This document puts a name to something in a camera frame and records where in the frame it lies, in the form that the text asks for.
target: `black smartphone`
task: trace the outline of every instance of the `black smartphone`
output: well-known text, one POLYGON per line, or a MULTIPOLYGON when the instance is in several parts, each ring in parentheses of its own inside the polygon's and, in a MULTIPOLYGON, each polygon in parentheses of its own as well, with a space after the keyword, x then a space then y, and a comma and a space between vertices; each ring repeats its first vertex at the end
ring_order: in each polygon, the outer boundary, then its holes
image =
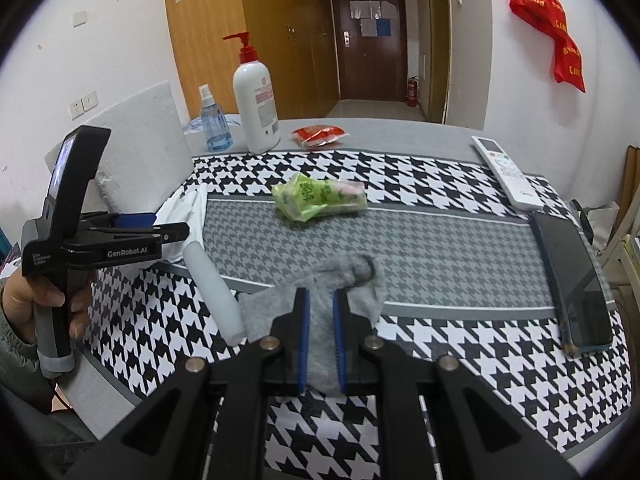
POLYGON ((564 352, 577 357, 610 348, 613 332, 607 302, 577 227, 541 212, 530 216, 530 225, 545 263, 564 352))

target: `human hand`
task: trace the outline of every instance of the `human hand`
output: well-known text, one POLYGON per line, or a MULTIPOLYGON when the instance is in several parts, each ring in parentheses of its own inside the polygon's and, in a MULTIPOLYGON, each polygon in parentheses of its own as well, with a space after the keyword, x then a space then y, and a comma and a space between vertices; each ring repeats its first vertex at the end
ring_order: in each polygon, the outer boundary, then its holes
MULTIPOLYGON (((71 317, 69 319, 69 335, 73 339, 81 338, 89 323, 89 305, 93 301, 91 282, 97 277, 92 270, 84 288, 76 292, 71 299, 71 317)), ((33 304, 40 306, 60 307, 65 304, 62 294, 44 276, 25 278, 20 269, 16 270, 6 282, 2 293, 2 308, 7 321, 16 335, 25 343, 36 342, 36 330, 33 320, 33 304)))

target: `metal screw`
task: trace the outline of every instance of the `metal screw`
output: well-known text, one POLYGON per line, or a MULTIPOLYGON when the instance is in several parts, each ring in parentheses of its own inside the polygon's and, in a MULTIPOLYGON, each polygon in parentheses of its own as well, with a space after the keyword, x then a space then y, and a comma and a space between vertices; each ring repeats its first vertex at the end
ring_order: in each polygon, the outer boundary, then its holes
POLYGON ((204 370, 207 362, 202 357, 192 357, 185 362, 184 367, 188 372, 198 373, 204 370))
POLYGON ((364 338, 364 346, 369 350, 380 350, 385 344, 385 341, 377 335, 368 335, 364 338))
POLYGON ((440 359, 438 359, 438 365, 443 370, 452 372, 460 366, 460 361, 453 357, 453 355, 443 355, 440 359))
POLYGON ((275 350, 280 346, 280 340, 272 335, 266 335, 260 339, 260 348, 263 350, 275 350))

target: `wooden wardrobe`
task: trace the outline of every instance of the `wooden wardrobe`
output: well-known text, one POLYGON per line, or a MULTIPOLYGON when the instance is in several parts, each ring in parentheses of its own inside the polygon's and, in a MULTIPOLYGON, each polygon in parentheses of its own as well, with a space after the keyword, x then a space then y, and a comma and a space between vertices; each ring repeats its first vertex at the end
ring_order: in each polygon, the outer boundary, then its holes
POLYGON ((240 40, 248 30, 271 72, 281 119, 324 117, 338 102, 330 0, 165 0, 175 63, 191 118, 200 85, 209 84, 226 113, 237 113, 232 88, 240 40))

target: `white air conditioner remote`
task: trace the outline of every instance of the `white air conditioner remote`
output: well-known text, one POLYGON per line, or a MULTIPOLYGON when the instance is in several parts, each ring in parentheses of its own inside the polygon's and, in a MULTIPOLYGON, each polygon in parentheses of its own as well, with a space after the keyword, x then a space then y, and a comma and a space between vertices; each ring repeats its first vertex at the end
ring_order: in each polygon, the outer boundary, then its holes
POLYGON ((535 211, 542 209, 544 204, 527 180, 527 177, 518 169, 511 157, 498 146, 495 140, 483 137, 471 137, 476 143, 476 148, 493 171, 507 195, 509 202, 516 209, 535 211))

